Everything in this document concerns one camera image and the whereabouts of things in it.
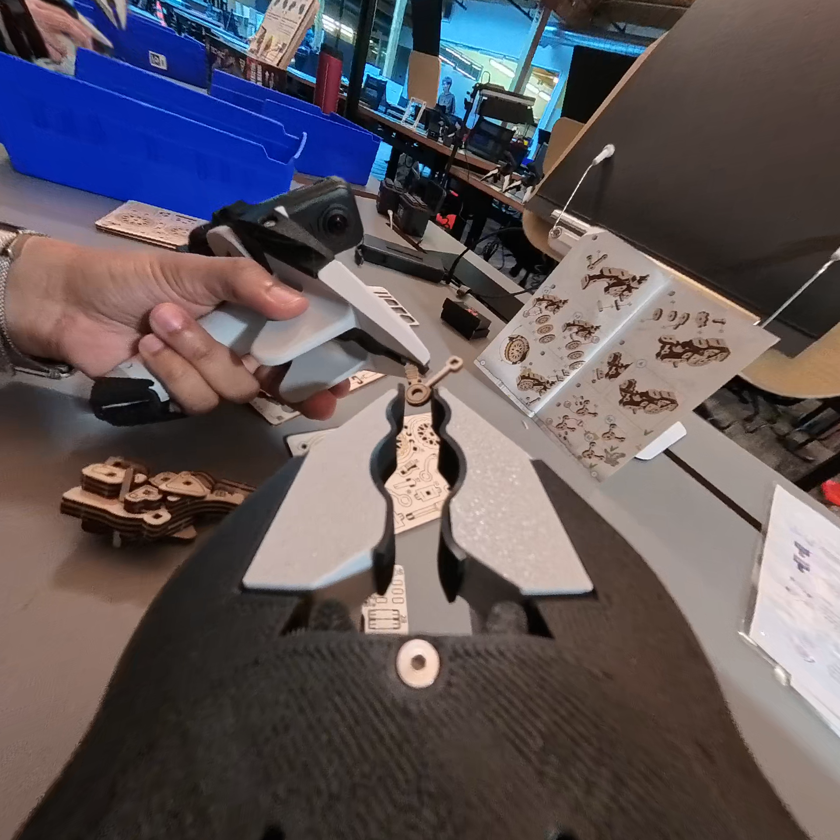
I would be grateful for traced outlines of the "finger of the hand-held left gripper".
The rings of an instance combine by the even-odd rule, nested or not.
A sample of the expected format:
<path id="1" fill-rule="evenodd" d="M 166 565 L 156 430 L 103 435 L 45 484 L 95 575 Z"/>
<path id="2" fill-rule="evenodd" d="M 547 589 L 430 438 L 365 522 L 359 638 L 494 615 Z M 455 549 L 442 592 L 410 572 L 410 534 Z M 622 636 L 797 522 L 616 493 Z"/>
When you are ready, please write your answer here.
<path id="1" fill-rule="evenodd" d="M 319 316 L 305 316 L 305 312 L 290 321 L 268 322 L 251 346 L 251 355 L 261 365 L 271 368 L 285 366 L 287 371 L 280 384 L 280 398 L 284 403 L 302 403 L 318 392 L 327 391 L 347 380 L 358 371 L 325 369 L 319 363 L 300 362 L 298 357 L 313 347 Z M 402 370 L 367 370 L 386 375 L 403 375 Z"/>
<path id="2" fill-rule="evenodd" d="M 415 329 L 338 260 L 316 276 L 300 271 L 298 282 L 309 301 L 305 316 L 318 315 L 318 336 L 300 362 L 335 370 L 429 368 L 431 353 Z"/>

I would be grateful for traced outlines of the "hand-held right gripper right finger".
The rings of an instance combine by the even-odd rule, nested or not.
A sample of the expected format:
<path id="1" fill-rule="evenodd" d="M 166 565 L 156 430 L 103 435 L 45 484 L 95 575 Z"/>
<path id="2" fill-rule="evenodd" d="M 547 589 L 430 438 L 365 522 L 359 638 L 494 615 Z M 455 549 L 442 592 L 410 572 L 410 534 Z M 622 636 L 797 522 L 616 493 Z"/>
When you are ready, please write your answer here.
<path id="1" fill-rule="evenodd" d="M 589 595 L 593 582 L 531 456 L 446 388 L 430 402 L 449 485 L 437 571 L 450 602 Z"/>

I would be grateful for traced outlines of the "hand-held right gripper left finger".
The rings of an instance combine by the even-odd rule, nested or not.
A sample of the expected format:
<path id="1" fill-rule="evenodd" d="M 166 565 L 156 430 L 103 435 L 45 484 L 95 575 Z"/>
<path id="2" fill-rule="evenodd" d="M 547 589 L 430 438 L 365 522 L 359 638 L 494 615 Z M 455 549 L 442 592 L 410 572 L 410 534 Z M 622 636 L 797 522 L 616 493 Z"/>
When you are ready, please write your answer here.
<path id="1" fill-rule="evenodd" d="M 257 592 L 384 594 L 395 566 L 394 506 L 404 389 L 390 390 L 316 444 L 248 567 Z"/>

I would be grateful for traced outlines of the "small wooden key-shaped piece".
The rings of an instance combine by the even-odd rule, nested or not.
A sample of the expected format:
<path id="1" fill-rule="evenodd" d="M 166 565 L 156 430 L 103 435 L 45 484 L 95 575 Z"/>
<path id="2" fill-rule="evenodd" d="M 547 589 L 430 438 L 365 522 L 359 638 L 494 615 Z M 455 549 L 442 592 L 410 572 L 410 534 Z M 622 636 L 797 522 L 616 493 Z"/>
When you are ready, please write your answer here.
<path id="1" fill-rule="evenodd" d="M 415 364 L 406 364 L 406 403 L 410 406 L 427 404 L 433 396 L 434 388 L 447 376 L 459 372 L 463 366 L 464 361 L 458 356 L 450 356 L 444 366 L 432 374 L 422 374 Z"/>

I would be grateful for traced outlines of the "partly assembled wooden model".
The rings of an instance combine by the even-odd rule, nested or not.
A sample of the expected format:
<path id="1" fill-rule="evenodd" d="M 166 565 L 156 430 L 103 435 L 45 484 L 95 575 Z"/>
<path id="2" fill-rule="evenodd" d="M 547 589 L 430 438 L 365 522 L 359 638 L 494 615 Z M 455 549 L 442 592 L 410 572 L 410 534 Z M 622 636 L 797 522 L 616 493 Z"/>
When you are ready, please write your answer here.
<path id="1" fill-rule="evenodd" d="M 83 467 L 80 483 L 62 496 L 59 510 L 84 532 L 119 548 L 165 540 L 190 542 L 197 528 L 239 508 L 255 488 L 201 470 L 150 471 L 121 457 Z"/>

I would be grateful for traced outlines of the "grey desk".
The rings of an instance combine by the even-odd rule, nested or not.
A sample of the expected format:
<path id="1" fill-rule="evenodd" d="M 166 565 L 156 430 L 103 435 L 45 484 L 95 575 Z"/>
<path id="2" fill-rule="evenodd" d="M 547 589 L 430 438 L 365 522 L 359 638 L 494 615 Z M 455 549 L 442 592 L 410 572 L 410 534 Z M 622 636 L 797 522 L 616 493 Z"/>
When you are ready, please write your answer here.
<path id="1" fill-rule="evenodd" d="M 463 341 L 439 319 L 446 290 L 363 267 L 418 319 L 434 363 L 465 369 L 451 390 L 544 461 L 646 560 L 679 604 L 717 671 L 744 740 L 802 829 L 838 838 L 838 737 L 783 688 L 740 630 L 776 486 L 801 496 L 696 417 L 687 437 L 599 484 L 490 387 Z M 111 455 L 164 469 L 204 469 L 257 486 L 287 458 L 285 436 L 251 408 L 140 429 L 113 428 L 87 409 L 88 380 L 21 377 L 2 390 L 2 838 L 64 767 L 95 714 L 123 649 L 189 545 L 113 549 L 60 514 L 81 467 Z"/>

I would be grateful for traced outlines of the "person's left hand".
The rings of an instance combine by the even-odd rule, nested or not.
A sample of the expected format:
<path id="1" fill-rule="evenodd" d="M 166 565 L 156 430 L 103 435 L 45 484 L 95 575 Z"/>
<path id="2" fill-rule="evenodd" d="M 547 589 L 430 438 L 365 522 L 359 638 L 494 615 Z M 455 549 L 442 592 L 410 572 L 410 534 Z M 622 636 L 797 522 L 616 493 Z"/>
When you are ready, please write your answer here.
<path id="1" fill-rule="evenodd" d="M 82 247 L 26 234 L 11 244 L 3 293 L 8 338 L 22 354 L 95 379 L 139 355 L 185 413 L 278 396 L 284 371 L 237 357 L 198 322 L 230 302 L 268 320 L 306 311 L 296 290 L 255 261 Z"/>

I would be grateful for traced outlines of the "black flat box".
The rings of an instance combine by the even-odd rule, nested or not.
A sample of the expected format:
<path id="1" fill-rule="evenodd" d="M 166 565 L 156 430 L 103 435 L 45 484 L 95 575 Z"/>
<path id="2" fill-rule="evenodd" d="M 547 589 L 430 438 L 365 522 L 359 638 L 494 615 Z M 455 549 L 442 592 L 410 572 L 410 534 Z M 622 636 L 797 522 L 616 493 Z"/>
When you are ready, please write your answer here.
<path id="1" fill-rule="evenodd" d="M 443 283 L 447 271 L 437 252 L 398 245 L 370 234 L 356 246 L 354 259 L 358 266 L 368 263 L 434 284 Z"/>

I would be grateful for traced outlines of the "wooden sheet with slot cutouts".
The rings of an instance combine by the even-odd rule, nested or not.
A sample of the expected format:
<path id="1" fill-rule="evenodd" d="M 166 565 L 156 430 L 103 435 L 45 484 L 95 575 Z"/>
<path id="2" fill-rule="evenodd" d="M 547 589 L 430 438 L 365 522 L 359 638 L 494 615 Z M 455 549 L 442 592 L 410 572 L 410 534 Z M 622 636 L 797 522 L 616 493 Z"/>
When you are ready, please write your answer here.
<path id="1" fill-rule="evenodd" d="M 385 378 L 385 374 L 382 373 L 367 370 L 358 371 L 349 378 L 349 393 L 358 391 L 383 378 Z M 300 416 L 298 411 L 292 410 L 264 395 L 255 398 L 250 405 L 272 426 L 282 425 Z"/>

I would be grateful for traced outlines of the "blue plastic bin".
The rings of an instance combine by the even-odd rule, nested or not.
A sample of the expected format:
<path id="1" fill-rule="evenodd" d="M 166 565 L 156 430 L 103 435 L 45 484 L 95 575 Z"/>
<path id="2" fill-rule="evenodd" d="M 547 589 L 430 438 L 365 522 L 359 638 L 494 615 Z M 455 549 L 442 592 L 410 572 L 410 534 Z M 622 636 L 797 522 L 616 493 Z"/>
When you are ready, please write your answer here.
<path id="1" fill-rule="evenodd" d="M 77 52 L 76 78 L 258 143 L 270 159 L 301 171 L 299 159 L 308 136 L 289 133 L 278 121 L 87 49 Z"/>
<path id="2" fill-rule="evenodd" d="M 128 13 L 127 27 L 112 23 L 96 2 L 73 2 L 74 8 L 112 42 L 114 58 L 196 88 L 207 88 L 204 44 L 188 35 Z"/>
<path id="3" fill-rule="evenodd" d="M 289 135 L 303 140 L 297 172 L 314 177 L 336 175 L 366 186 L 381 140 L 367 129 L 286 93 L 263 87 L 214 69 L 210 93 L 237 107 L 280 123 Z"/>
<path id="4" fill-rule="evenodd" d="M 209 219 L 286 193 L 293 164 L 174 112 L 2 54 L 2 145 L 16 172 Z"/>

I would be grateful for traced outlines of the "small black device red light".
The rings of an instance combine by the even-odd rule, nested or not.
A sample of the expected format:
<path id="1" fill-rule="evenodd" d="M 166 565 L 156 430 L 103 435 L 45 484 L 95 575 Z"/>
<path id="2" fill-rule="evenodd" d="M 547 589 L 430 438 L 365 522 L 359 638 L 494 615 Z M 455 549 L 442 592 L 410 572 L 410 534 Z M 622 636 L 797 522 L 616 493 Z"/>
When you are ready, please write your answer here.
<path id="1" fill-rule="evenodd" d="M 460 300 L 445 299 L 440 319 L 466 341 L 485 340 L 490 332 L 490 320 Z"/>

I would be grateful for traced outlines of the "wooden sheet with wheel cutouts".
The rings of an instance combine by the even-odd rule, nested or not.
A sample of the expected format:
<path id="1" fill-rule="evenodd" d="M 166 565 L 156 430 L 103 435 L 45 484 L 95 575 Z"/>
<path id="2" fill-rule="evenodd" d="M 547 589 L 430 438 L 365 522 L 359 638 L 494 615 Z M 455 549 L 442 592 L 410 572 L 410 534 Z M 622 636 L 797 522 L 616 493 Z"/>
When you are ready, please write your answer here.
<path id="1" fill-rule="evenodd" d="M 346 477 L 341 464 L 346 461 L 335 447 L 333 429 L 294 434 L 287 438 L 293 455 L 311 460 L 307 469 L 310 482 L 324 500 L 319 510 L 324 517 L 338 515 L 349 522 L 359 505 L 360 484 Z M 395 534 L 402 534 L 439 519 L 449 493 L 447 481 L 438 471 L 439 439 L 430 412 L 408 415 L 396 440 L 396 465 L 386 481 L 392 500 Z"/>

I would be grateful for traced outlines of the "small wooden comb-cut piece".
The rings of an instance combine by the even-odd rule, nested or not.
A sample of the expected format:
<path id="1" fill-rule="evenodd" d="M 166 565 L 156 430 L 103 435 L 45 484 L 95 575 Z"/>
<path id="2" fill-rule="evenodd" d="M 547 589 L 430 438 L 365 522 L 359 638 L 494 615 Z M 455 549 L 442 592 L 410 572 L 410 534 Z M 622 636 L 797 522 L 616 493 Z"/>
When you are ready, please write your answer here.
<path id="1" fill-rule="evenodd" d="M 406 577 L 395 564 L 392 581 L 383 595 L 372 594 L 362 604 L 360 626 L 364 634 L 408 635 Z"/>

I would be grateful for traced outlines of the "background wooden table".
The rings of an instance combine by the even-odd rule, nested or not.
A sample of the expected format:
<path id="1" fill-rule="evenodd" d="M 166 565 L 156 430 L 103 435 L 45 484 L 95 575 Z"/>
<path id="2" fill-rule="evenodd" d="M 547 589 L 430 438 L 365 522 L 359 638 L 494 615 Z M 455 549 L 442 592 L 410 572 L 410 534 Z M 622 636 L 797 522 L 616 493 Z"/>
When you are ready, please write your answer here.
<path id="1" fill-rule="evenodd" d="M 523 188 L 512 186 L 503 192 L 500 183 L 482 180 L 483 175 L 497 167 L 495 162 L 466 149 L 460 149 L 451 160 L 451 148 L 429 139 L 421 130 L 366 106 L 360 106 L 359 114 L 363 124 L 391 147 L 385 177 L 395 180 L 401 168 L 418 163 L 428 168 L 432 175 L 441 176 L 445 183 L 453 182 L 452 189 L 463 200 L 463 208 L 469 213 L 489 215 L 491 211 L 503 208 L 515 214 L 523 212 Z"/>

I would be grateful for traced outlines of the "wooden laser-cut parts sheet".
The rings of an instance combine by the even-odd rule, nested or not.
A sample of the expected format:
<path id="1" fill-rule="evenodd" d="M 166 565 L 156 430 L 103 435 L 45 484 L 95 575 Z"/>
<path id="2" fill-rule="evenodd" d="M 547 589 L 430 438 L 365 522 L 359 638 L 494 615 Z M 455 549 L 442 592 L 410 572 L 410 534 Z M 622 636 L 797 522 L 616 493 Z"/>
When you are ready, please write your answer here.
<path id="1" fill-rule="evenodd" d="M 100 217 L 94 224 L 104 234 L 114 235 L 169 250 L 184 250 L 190 233 L 207 223 L 157 206 L 128 201 Z"/>

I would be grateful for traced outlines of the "white sheet stand base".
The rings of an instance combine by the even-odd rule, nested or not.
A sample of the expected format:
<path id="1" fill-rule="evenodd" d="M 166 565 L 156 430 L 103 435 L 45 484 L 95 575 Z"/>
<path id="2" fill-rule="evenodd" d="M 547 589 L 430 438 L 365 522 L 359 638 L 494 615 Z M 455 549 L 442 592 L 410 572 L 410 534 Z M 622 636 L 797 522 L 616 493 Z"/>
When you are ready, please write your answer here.
<path id="1" fill-rule="evenodd" d="M 652 460 L 682 440 L 686 434 L 687 431 L 683 423 L 674 423 L 661 435 L 657 436 L 654 441 L 641 449 L 635 455 L 635 459 L 641 461 Z"/>

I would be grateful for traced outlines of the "tan puzzle kit card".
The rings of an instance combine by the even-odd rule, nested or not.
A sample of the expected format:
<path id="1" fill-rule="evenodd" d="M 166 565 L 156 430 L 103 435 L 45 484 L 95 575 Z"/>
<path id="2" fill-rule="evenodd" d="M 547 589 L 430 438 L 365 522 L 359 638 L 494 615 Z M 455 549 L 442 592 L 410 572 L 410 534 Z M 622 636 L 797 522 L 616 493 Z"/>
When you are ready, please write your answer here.
<path id="1" fill-rule="evenodd" d="M 268 67 L 286 70 L 313 26 L 319 1 L 271 1 L 247 55 Z"/>

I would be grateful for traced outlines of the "assembly instruction sheet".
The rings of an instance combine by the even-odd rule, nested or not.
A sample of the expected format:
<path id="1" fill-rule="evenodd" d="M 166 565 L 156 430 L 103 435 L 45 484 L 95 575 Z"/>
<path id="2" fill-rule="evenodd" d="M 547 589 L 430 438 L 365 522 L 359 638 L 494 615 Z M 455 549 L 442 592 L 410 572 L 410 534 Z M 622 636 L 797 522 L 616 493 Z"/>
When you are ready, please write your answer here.
<path id="1" fill-rule="evenodd" d="M 777 342 L 759 317 L 597 230 L 476 368 L 603 482 Z"/>

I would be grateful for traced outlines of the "silver metal wristwatch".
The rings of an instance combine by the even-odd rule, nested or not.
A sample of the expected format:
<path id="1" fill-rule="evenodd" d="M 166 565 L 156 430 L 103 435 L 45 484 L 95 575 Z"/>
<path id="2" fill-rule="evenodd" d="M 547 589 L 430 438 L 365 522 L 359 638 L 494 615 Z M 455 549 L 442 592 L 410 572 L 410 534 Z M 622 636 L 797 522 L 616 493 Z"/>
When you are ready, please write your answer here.
<path id="1" fill-rule="evenodd" d="M 1 388 L 6 387 L 16 377 L 17 373 L 35 375 L 53 382 L 69 378 L 74 369 L 71 365 L 36 359 L 20 353 L 18 347 L 11 340 L 7 329 L 6 296 L 7 280 L 14 263 L 13 247 L 19 239 L 34 232 L 23 228 L 10 227 L 2 224 L 1 231 Z"/>

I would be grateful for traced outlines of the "clear acrylic sign holder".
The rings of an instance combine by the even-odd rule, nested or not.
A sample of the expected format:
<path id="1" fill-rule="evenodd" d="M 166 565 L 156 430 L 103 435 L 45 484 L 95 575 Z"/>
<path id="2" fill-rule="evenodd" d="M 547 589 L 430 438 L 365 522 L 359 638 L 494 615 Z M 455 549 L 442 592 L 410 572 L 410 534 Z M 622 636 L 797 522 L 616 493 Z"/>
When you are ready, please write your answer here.
<path id="1" fill-rule="evenodd" d="M 838 734 L 838 517 L 780 484 L 768 514 L 740 634 Z"/>

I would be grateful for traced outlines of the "black angled board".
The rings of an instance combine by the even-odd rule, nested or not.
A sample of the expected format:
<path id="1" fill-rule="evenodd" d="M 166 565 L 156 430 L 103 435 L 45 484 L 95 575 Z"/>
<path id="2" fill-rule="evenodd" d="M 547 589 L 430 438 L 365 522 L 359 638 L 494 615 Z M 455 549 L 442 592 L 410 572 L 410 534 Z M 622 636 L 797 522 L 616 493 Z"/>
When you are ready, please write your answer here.
<path id="1" fill-rule="evenodd" d="M 839 241 L 839 2 L 694 2 L 546 175 L 561 209 L 767 317 Z"/>

